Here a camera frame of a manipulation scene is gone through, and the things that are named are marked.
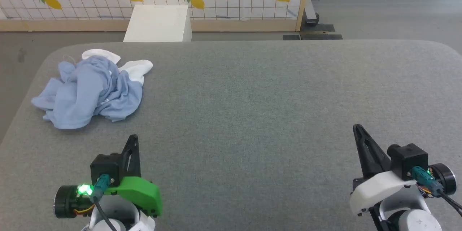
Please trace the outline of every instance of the black cable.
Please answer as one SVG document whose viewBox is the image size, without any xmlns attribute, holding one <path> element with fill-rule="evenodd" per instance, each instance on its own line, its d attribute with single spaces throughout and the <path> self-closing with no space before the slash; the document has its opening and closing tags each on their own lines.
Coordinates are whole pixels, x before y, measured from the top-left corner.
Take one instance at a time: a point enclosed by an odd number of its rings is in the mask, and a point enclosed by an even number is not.
<svg viewBox="0 0 462 231">
<path fill-rule="evenodd" d="M 117 231 L 117 229 L 114 227 L 114 225 L 112 225 L 111 221 L 109 221 L 109 218 L 106 216 L 106 214 L 104 213 L 103 209 L 102 209 L 101 206 L 99 205 L 98 198 L 97 198 L 97 197 L 93 197 L 93 201 L 95 202 L 95 206 L 96 206 L 96 208 L 98 209 L 99 214 L 104 218 L 104 221 L 106 221 L 106 224 L 109 226 L 109 228 L 110 228 L 112 231 Z"/>
<path fill-rule="evenodd" d="M 440 189 L 437 190 L 437 192 L 441 195 L 441 197 L 446 200 L 446 202 L 451 205 L 456 211 L 457 213 L 459 213 L 459 215 L 462 217 L 462 212 L 461 212 L 461 209 L 462 209 L 462 206 L 457 203 L 455 200 L 453 200 L 452 198 L 450 198 L 449 196 L 447 196 L 443 191 L 441 191 Z"/>
</svg>

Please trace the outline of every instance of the table surface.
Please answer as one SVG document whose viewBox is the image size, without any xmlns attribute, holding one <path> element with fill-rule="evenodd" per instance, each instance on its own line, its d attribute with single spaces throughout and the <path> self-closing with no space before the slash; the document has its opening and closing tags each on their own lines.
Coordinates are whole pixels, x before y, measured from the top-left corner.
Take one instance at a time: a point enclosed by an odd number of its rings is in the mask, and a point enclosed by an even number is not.
<svg viewBox="0 0 462 231">
<path fill-rule="evenodd" d="M 78 130 L 42 120 L 37 96 L 57 65 L 102 48 L 147 59 L 139 109 Z M 80 230 L 56 219 L 61 185 L 90 180 L 99 153 L 140 138 L 142 176 L 160 187 L 158 230 L 374 230 L 353 216 L 361 176 L 352 127 L 386 149 L 413 142 L 462 175 L 462 61 L 445 45 L 410 40 L 98 43 L 52 53 L 0 145 L 2 231 Z M 462 192 L 453 196 L 462 201 Z M 460 216 L 427 200 L 445 231 Z"/>
</svg>

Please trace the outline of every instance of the blue cloth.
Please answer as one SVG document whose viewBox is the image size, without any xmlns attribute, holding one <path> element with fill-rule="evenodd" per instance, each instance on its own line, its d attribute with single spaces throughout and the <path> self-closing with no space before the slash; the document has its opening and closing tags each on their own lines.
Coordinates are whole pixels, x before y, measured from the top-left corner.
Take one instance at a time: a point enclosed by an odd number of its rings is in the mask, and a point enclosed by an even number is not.
<svg viewBox="0 0 462 231">
<path fill-rule="evenodd" d="M 59 129 L 86 126 L 100 114 L 120 121 L 140 105 L 143 86 L 131 81 L 128 73 L 103 56 L 92 56 L 74 66 L 58 65 L 61 79 L 52 78 L 32 104 L 46 111 L 44 120 Z"/>
</svg>

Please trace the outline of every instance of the white box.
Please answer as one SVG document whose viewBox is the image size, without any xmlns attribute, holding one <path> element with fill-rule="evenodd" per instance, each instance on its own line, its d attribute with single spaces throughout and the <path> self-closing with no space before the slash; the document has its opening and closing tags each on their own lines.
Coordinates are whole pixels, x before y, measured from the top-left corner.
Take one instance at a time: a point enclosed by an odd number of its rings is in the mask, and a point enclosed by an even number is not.
<svg viewBox="0 0 462 231">
<path fill-rule="evenodd" d="M 190 42 L 187 5 L 136 5 L 124 42 Z"/>
</svg>

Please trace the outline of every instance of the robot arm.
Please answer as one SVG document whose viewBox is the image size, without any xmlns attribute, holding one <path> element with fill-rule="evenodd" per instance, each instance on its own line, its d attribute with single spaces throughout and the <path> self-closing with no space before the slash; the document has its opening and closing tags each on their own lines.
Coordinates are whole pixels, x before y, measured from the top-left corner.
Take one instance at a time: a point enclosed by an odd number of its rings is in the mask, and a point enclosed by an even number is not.
<svg viewBox="0 0 462 231">
<path fill-rule="evenodd" d="M 353 132 L 363 177 L 353 180 L 352 212 L 362 216 L 369 211 L 378 231 L 440 231 L 424 200 L 446 200 L 455 193 L 452 171 L 444 164 L 428 165 L 428 154 L 414 144 L 391 145 L 390 159 L 363 126 L 353 126 Z"/>
<path fill-rule="evenodd" d="M 91 215 L 83 231 L 154 230 L 162 200 L 159 188 L 141 178 L 136 135 L 130 135 L 122 153 L 99 154 L 90 170 L 91 184 L 58 189 L 53 202 L 57 218 Z"/>
</svg>

